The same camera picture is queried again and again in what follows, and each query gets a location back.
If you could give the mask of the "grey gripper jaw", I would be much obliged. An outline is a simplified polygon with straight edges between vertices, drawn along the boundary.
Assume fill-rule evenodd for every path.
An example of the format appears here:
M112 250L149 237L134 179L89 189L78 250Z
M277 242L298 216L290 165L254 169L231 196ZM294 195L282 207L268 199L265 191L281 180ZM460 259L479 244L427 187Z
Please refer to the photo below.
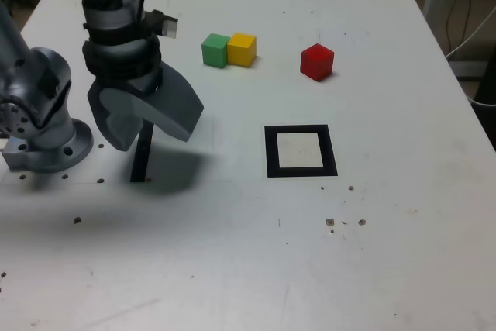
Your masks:
M135 113L175 139L188 142L204 106L188 81L175 69L160 65L162 82L155 92L133 98Z
M142 128L142 119L133 108L131 94L94 82L88 92L88 101L101 134L117 150L126 152Z

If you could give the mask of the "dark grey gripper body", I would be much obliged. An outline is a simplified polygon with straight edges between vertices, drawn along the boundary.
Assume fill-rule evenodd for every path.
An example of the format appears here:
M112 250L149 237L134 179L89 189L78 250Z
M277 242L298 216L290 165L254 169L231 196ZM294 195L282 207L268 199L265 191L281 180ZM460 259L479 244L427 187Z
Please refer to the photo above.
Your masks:
M131 94L152 94L162 82L162 70L155 69L138 78L110 79L97 77L90 87L94 94L106 88L114 88Z

